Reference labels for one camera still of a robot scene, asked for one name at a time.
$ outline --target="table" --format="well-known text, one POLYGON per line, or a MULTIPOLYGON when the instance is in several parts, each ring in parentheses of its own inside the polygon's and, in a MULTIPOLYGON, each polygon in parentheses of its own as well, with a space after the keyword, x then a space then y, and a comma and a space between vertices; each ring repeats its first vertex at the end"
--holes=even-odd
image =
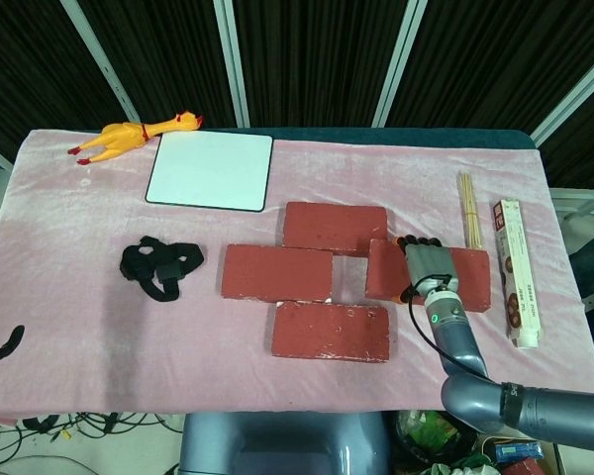
MULTIPOLYGON (((350 134, 353 140, 358 132, 350 134)), ((478 137, 472 145, 510 143, 510 134, 493 143, 490 131, 470 133, 478 137)), ((456 146, 457 133, 437 134, 451 142, 434 144, 456 146)), ((419 140, 431 133, 411 135, 419 140)), ((491 376, 594 392, 594 349, 541 159, 528 150, 527 136, 520 137, 521 150, 276 141, 266 209, 252 215, 147 204, 157 140, 80 167, 65 151, 84 142, 84 134, 33 131, 0 216, 0 344, 14 325, 27 326, 21 347, 0 362, 0 416, 439 409, 446 376, 405 309, 386 304, 388 363, 273 358, 272 306, 221 299, 220 269, 229 242, 279 243, 282 208, 290 200, 382 205, 392 234, 463 245, 455 186, 462 170, 472 174, 480 204, 522 200, 542 307, 541 347, 515 349, 505 335, 492 266, 492 308, 470 315, 491 376), (182 297, 174 303, 150 301, 118 271, 123 248, 145 234, 203 246, 206 264, 181 282, 182 297)), ((493 263, 490 208, 483 210, 480 205, 493 263)), ((364 259, 335 258, 335 301, 366 303, 365 267, 364 259)), ((421 325, 429 331, 424 319, 421 325)))

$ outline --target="robotic arm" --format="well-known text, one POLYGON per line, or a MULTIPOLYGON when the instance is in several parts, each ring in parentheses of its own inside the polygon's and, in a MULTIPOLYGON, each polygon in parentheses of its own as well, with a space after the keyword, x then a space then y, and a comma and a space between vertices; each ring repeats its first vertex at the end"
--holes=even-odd
POLYGON ((488 378, 484 358, 457 296, 457 273, 437 239, 399 239, 413 293, 425 298, 443 368, 446 410, 481 432, 515 428, 539 440, 594 450, 594 394, 498 384, 488 378))

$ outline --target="box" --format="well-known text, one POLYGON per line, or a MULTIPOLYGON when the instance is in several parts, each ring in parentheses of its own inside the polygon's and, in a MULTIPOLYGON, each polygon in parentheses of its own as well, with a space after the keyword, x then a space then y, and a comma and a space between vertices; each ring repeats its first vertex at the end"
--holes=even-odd
POLYGON ((519 201, 501 200, 493 215, 510 338, 519 348, 536 348, 542 327, 519 201))

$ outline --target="floor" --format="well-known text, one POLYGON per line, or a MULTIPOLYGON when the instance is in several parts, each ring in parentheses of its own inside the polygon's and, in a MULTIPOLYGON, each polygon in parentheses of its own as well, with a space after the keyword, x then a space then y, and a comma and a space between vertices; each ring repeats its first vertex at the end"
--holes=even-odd
MULTIPOLYGON (((570 202, 567 200, 554 200, 555 207, 559 210, 559 222, 566 247, 572 252, 594 237, 594 218, 578 218, 565 222, 563 217, 567 212, 563 210, 567 209, 568 203, 570 202)), ((594 305, 594 299, 586 304, 594 305)), ((101 432, 84 422, 79 427, 73 426, 64 432, 54 430, 58 432, 56 437, 47 434, 29 435, 22 441, 17 455, 9 462, 0 464, 0 475, 163 475, 178 461, 182 438, 179 432, 182 429, 183 416, 161 416, 169 428, 155 415, 146 415, 142 419, 143 417, 144 415, 122 415, 122 419, 126 419, 125 423, 114 430, 131 430, 123 434, 108 434, 103 438, 89 438, 87 434, 92 437, 101 432), (141 426, 132 426, 139 421, 141 426)), ((60 421, 67 422, 67 416, 62 416, 60 421)), ((0 448, 17 441, 16 432, 0 433, 0 448)), ((1 450, 0 461, 9 457, 16 447, 17 444, 1 450)), ((594 452, 570 447, 562 447, 560 450, 567 475, 594 475, 594 452)))

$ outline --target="black curtain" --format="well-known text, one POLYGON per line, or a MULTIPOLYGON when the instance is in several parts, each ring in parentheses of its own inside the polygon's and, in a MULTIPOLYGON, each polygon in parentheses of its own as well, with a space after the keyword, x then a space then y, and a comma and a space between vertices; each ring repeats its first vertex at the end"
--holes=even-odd
POLYGON ((235 0, 251 126, 369 127, 405 6, 235 0))
POLYGON ((594 64, 594 0, 431 0, 388 125, 531 133, 594 64))
POLYGON ((594 189, 594 93, 541 146, 550 186, 594 189))
POLYGON ((126 120, 58 1, 0 1, 0 153, 31 129, 95 130, 126 120))
POLYGON ((79 0, 143 122, 236 119, 212 0, 79 0))

